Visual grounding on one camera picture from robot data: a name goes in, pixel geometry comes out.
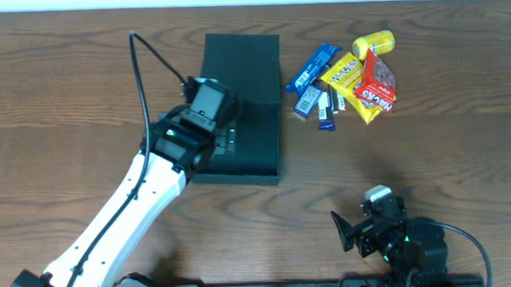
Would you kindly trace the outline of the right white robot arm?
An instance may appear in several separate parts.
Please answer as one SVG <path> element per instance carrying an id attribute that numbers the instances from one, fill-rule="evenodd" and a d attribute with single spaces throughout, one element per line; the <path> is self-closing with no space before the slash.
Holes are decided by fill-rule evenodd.
<path id="1" fill-rule="evenodd" d="M 335 211 L 331 217 L 348 252 L 362 257 L 374 253 L 391 267 L 391 279 L 379 287 L 444 287 L 448 249 L 444 231 L 430 219 L 407 217 L 401 197 L 387 194 L 361 204 L 367 219 L 352 226 Z"/>

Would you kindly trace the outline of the yellow cylindrical can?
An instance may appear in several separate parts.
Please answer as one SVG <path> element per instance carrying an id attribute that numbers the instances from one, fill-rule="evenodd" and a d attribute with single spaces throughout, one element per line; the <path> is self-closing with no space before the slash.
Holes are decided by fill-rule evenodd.
<path id="1" fill-rule="evenodd" d="M 353 41 L 352 52 L 360 60 L 365 60 L 370 50 L 375 55 L 383 55 L 395 48 L 395 37 L 391 31 L 383 30 Z"/>

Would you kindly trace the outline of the dark blue candy stick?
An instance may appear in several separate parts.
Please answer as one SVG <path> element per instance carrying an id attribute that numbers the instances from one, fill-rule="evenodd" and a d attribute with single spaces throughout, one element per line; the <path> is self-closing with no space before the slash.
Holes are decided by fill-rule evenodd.
<path id="1" fill-rule="evenodd" d="M 336 129 L 333 119 L 333 110 L 327 92 L 323 92 L 318 99 L 319 107 L 319 129 L 333 131 Z"/>

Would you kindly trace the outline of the red Hacks candy bag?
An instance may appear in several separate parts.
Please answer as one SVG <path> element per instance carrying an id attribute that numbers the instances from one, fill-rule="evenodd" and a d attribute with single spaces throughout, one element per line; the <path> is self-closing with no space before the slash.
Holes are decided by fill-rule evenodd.
<path id="1" fill-rule="evenodd" d="M 372 50 L 367 50 L 361 84 L 354 90 L 360 100 L 392 113 L 397 81 L 390 68 Z"/>

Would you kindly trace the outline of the black gift box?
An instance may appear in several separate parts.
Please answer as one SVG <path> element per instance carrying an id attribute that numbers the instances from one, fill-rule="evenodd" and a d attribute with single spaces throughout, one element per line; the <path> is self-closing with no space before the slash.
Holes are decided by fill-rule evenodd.
<path id="1" fill-rule="evenodd" d="M 216 34 L 205 38 L 201 77 L 238 94 L 235 152 L 214 155 L 193 182 L 276 186 L 280 168 L 282 82 L 279 36 Z"/>

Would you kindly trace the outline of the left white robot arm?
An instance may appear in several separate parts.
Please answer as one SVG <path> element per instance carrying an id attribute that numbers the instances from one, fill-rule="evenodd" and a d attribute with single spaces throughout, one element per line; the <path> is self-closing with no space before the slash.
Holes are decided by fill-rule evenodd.
<path id="1" fill-rule="evenodd" d="M 186 103 L 146 127 L 120 186 L 80 237 L 42 275 L 23 270 L 10 287 L 113 287 L 149 226 L 213 157 L 216 137 L 239 111 L 238 95 L 188 78 Z"/>

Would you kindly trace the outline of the yellow sunflower seed bag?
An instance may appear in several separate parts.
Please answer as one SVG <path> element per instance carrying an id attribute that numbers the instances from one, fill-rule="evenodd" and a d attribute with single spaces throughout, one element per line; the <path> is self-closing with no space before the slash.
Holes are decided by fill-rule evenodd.
<path id="1" fill-rule="evenodd" d="M 346 53 L 321 76 L 324 84 L 329 84 L 338 91 L 365 121 L 366 124 L 373 121 L 383 111 L 372 103 L 360 100 L 354 94 L 354 90 L 361 84 L 361 73 L 365 62 L 350 53 Z"/>

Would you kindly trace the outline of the blue snack bar wrapper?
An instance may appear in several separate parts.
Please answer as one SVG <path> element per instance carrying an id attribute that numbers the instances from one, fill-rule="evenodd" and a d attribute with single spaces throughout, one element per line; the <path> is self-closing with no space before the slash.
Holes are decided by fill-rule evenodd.
<path id="1" fill-rule="evenodd" d="M 342 48 L 339 46 L 329 43 L 320 44 L 308 61 L 302 66 L 301 70 L 290 80 L 290 83 L 284 87 L 284 91 L 296 94 L 301 98 L 307 87 L 340 51 L 342 51 Z"/>

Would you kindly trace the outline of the small blue barcode packet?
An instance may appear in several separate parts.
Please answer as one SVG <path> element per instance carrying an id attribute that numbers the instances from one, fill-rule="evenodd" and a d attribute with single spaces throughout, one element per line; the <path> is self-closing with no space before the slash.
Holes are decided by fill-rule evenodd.
<path id="1" fill-rule="evenodd" d="M 314 85 L 309 85 L 303 92 L 299 101 L 297 101 L 295 112 L 303 118 L 308 118 L 318 104 L 318 100 L 322 94 L 322 89 Z"/>

